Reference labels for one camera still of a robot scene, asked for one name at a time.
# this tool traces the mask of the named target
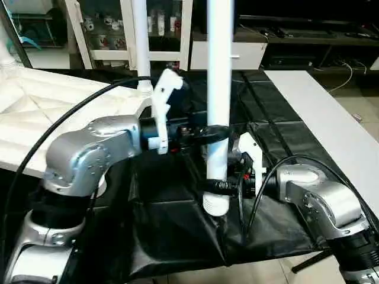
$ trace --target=white pvc pipe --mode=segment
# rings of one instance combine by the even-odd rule
[[[233,0],[208,0],[208,125],[229,125]],[[226,180],[228,139],[208,145],[207,179]],[[229,196],[205,192],[204,209],[213,216],[229,210]]]
[[[136,36],[138,76],[150,76],[149,36],[147,34],[146,0],[133,0],[134,33]],[[149,80],[140,81],[137,89],[143,96],[151,96],[153,86]]]

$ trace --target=cabinet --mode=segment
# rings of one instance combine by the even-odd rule
[[[150,61],[188,69],[193,0],[147,0]],[[136,70],[131,0],[65,0],[86,69]]]

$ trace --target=tile floor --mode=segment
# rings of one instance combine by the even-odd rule
[[[326,89],[341,84],[338,80],[320,80]],[[354,82],[335,90],[332,96],[379,142],[379,88],[360,89]],[[284,259],[246,263],[198,271],[175,273],[158,278],[160,284],[344,284],[338,263],[332,256],[296,275],[291,268],[316,253]]]

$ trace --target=white cable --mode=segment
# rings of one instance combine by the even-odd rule
[[[365,72],[364,72],[364,75],[366,75],[366,73],[367,73],[367,67],[366,67],[366,65],[364,65],[362,62],[360,62],[360,61],[355,61],[355,62],[357,62],[359,65],[361,65],[361,66],[363,66],[363,67],[365,67]]]
[[[348,67],[350,69],[350,76],[349,76],[349,79],[346,80],[345,83],[343,83],[342,85],[338,86],[338,87],[335,87],[331,90],[328,90],[328,92],[334,92],[335,90],[339,89],[339,88],[342,88],[343,86],[345,86],[347,83],[350,82],[351,78],[353,77],[353,68],[351,68],[351,66],[349,64],[347,64],[346,62],[342,62],[343,65],[345,65],[346,67]]]

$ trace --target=white cabinet door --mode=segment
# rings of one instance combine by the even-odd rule
[[[261,64],[266,43],[232,43],[232,69],[256,70]],[[208,68],[208,42],[194,41],[192,46],[191,69]]]

